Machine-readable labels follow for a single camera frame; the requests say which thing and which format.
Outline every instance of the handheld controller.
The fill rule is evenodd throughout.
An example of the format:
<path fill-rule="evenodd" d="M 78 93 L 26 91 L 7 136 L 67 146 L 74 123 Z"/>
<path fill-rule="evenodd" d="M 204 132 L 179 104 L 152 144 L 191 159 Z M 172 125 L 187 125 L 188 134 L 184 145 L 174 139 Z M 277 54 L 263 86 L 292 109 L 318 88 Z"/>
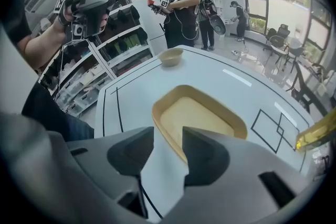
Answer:
<path fill-rule="evenodd" d="M 66 26 L 66 44 L 74 45 L 92 36 L 102 33 L 105 26 L 100 27 L 104 14 L 108 13 L 116 0 L 70 0 L 65 1 L 63 12 L 71 6 L 74 20 Z"/>

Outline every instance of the yellow object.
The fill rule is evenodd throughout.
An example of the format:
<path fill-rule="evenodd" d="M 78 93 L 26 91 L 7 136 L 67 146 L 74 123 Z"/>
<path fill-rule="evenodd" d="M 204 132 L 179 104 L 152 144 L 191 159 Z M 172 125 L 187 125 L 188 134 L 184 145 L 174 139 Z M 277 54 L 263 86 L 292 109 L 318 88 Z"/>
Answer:
<path fill-rule="evenodd" d="M 332 132 L 336 130 L 336 108 L 312 127 L 297 136 L 298 151 L 311 150 L 330 141 Z"/>
<path fill-rule="evenodd" d="M 186 163 L 182 150 L 183 126 L 247 138 L 246 125 L 239 116 L 214 98 L 188 85 L 177 86 L 158 100 L 152 108 L 152 117 L 164 138 Z"/>
<path fill-rule="evenodd" d="M 159 60 L 162 62 L 164 67 L 173 67 L 179 64 L 182 59 L 183 49 L 172 48 L 163 51 L 158 55 Z"/>

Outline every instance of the backpack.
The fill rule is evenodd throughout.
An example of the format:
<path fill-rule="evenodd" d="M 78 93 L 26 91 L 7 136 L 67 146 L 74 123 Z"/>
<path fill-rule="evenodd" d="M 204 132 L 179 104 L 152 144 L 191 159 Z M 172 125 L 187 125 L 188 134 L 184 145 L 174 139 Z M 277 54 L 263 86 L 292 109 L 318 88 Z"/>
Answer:
<path fill-rule="evenodd" d="M 243 10 L 244 17 L 246 18 L 246 27 L 247 27 L 247 29 L 249 29 L 249 27 L 250 27 L 250 16 L 248 15 L 247 11 L 242 6 L 238 5 L 238 7 L 240 7 Z"/>

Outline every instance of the man in black shirt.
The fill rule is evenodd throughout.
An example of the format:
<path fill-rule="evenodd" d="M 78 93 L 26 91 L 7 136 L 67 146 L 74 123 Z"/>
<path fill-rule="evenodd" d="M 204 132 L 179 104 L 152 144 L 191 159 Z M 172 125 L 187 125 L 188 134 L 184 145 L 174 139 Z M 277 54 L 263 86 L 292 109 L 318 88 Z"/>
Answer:
<path fill-rule="evenodd" d="M 10 40 L 25 60 L 33 69 L 37 69 L 46 64 L 60 48 L 65 40 L 65 27 L 56 19 L 42 35 L 32 38 L 24 9 L 24 0 L 12 0 L 3 25 Z M 71 8 L 66 9 L 64 17 L 69 22 L 73 20 Z M 101 26 L 106 24 L 106 19 L 107 15 L 104 15 Z M 22 115 L 38 121 L 48 131 L 60 133 L 66 142 L 93 138 L 93 128 L 65 114 L 39 83 L 35 84 L 30 92 Z"/>
<path fill-rule="evenodd" d="M 166 14 L 165 38 L 168 48 L 178 45 L 194 46 L 197 36 L 195 9 L 200 0 L 160 0 Z"/>

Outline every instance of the small wooden bowl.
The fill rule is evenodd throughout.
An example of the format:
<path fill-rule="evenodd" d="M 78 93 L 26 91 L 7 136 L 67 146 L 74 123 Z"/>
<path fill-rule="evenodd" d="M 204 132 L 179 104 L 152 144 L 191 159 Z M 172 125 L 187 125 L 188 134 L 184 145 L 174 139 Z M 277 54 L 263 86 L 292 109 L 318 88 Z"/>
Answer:
<path fill-rule="evenodd" d="M 158 55 L 158 58 L 162 62 L 164 67 L 173 67 L 179 64 L 182 59 L 183 49 L 181 48 L 172 48 L 166 51 L 163 51 Z"/>

